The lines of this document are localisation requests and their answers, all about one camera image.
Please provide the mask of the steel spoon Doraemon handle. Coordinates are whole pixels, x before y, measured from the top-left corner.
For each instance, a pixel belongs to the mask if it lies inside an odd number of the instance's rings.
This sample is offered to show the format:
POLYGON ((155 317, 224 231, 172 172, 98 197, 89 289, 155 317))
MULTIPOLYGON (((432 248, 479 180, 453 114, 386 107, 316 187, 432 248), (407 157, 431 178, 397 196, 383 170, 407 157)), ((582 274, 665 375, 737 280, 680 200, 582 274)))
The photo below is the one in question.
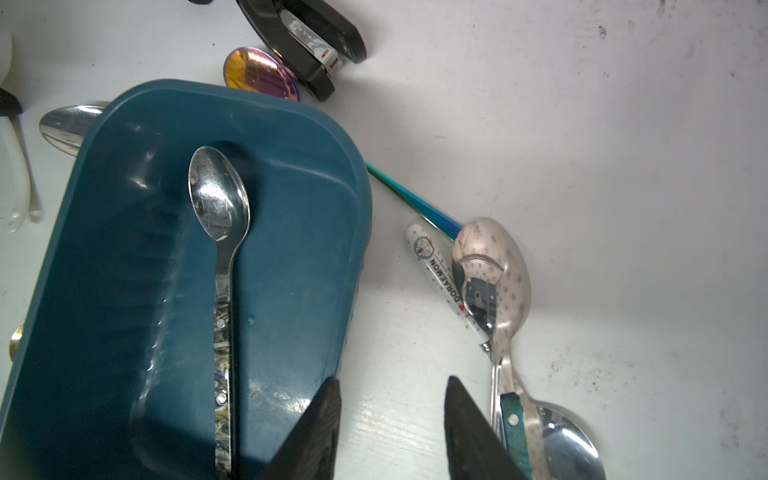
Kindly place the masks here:
POLYGON ((469 310, 464 305, 449 264, 443 256, 444 244, 435 237, 429 227, 420 220, 412 221, 403 233, 409 251, 427 274, 431 284, 440 293, 451 311, 460 319, 465 330, 471 331, 478 339, 479 347, 491 357, 489 336, 476 324, 469 310))

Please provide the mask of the dotted steel spoon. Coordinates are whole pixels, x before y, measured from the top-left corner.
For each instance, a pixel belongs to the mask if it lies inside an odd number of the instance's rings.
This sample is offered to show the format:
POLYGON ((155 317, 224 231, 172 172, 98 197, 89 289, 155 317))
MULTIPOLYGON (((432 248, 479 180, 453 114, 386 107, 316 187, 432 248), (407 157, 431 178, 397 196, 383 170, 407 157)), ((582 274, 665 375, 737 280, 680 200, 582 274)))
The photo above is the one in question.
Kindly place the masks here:
POLYGON ((491 411, 496 418, 503 388, 514 386, 503 365, 511 361, 512 338, 530 311, 528 268, 511 235, 488 217, 461 229, 452 249, 452 268, 464 305, 490 341, 491 411))

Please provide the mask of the white plastic spoon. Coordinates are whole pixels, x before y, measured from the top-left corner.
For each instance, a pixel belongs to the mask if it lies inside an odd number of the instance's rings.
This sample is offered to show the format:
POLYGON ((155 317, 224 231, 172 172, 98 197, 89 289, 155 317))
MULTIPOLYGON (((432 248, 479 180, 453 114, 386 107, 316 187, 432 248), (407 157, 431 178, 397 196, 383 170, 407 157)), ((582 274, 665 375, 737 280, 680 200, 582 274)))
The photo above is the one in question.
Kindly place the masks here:
POLYGON ((37 223, 42 217, 29 161, 15 125, 22 113, 23 107, 18 98, 1 88, 1 159, 6 160, 10 166, 13 187, 9 232, 18 231, 25 221, 37 223))

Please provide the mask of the steel spoon marbled handle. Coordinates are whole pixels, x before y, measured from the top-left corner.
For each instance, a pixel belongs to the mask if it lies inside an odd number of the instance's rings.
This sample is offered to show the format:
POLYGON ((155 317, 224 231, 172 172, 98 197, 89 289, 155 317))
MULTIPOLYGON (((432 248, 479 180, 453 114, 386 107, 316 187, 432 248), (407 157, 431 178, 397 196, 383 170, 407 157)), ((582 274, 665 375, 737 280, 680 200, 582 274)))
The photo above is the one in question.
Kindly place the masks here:
POLYGON ((187 184, 196 218, 217 250, 213 307, 214 461, 218 479, 233 479, 238 436, 232 269, 250 229, 251 208, 240 175, 230 160, 212 146, 202 146, 193 153, 187 184))

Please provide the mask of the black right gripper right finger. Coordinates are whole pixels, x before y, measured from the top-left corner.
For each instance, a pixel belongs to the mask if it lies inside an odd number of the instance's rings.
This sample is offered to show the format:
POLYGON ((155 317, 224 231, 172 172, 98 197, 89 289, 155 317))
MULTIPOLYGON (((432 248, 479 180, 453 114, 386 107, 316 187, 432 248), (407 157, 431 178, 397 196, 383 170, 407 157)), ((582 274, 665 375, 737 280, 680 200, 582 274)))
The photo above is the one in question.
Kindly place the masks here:
POLYGON ((452 480, 526 479, 456 376, 446 387, 444 431, 452 480))

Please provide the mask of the steel spoon pink handle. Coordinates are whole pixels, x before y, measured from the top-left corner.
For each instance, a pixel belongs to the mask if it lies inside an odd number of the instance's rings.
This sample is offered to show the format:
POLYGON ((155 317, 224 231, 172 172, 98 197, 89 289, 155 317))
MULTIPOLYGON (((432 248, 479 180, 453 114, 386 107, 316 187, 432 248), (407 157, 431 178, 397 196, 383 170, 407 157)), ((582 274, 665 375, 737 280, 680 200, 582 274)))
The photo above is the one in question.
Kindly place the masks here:
POLYGON ((39 131, 53 147, 76 157, 88 131, 108 105, 96 102, 54 109, 40 119, 39 131))

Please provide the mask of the steel spoon green handle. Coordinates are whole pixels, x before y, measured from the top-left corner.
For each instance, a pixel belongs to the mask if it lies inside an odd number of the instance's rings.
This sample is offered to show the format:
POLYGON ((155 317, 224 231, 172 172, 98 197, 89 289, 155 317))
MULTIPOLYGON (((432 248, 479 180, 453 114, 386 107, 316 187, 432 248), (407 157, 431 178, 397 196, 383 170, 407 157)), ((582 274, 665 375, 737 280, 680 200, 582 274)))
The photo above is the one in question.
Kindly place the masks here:
POLYGON ((526 395, 500 396, 502 443, 528 479, 606 479, 602 458, 561 411, 526 395))

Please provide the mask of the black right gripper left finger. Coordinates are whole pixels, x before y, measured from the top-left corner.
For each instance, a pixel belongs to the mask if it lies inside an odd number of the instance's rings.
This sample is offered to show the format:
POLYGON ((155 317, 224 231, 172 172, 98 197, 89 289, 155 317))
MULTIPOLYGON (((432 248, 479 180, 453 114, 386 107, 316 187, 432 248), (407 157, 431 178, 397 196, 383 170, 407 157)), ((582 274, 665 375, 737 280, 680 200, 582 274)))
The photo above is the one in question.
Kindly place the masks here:
POLYGON ((340 382, 329 377, 263 469, 261 479, 333 479, 341 410, 340 382))

